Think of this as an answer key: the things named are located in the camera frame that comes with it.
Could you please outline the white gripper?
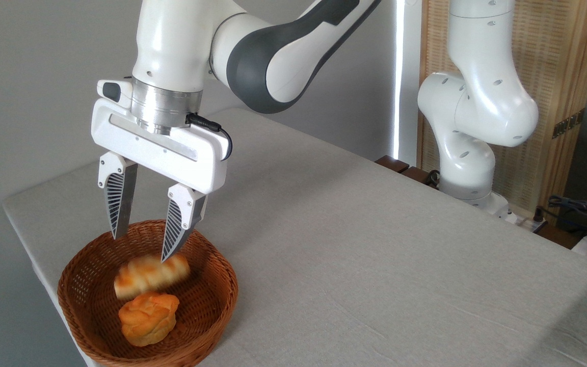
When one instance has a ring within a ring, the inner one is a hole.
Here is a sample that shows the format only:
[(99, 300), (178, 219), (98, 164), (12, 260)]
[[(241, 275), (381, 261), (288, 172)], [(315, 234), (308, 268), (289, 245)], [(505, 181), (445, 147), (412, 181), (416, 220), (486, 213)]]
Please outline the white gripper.
[(151, 133), (130, 111), (130, 82), (98, 81), (96, 91), (100, 99), (93, 109), (91, 135), (109, 151), (99, 158), (97, 183), (104, 190), (112, 237), (128, 232), (138, 164), (179, 182), (168, 191), (161, 255), (165, 262), (203, 219), (206, 194), (224, 185), (230, 140), (223, 132), (197, 125), (174, 127), (169, 135)]

